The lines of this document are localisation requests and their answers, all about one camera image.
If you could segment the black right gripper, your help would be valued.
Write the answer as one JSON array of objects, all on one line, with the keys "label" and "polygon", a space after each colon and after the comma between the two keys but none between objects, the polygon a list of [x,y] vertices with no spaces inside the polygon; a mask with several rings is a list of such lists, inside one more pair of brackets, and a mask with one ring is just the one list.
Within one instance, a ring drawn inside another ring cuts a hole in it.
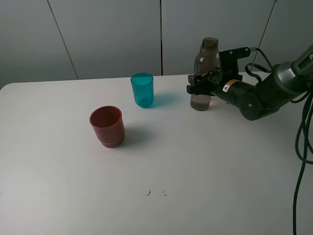
[{"label": "black right gripper", "polygon": [[216,96],[234,106],[247,105],[247,83],[241,74],[223,77],[219,71],[188,76],[187,93]]}]

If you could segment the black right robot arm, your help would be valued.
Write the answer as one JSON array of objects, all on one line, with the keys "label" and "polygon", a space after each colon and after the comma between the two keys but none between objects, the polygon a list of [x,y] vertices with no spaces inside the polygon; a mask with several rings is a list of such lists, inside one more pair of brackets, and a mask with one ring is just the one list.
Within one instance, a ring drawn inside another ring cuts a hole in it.
[{"label": "black right robot arm", "polygon": [[238,59],[251,54],[251,47],[219,52],[220,67],[206,75],[189,75],[187,92],[216,96],[239,108],[248,120],[277,112],[294,98],[309,91],[313,84],[313,48],[309,47],[293,62],[282,63],[256,85],[243,82]]}]

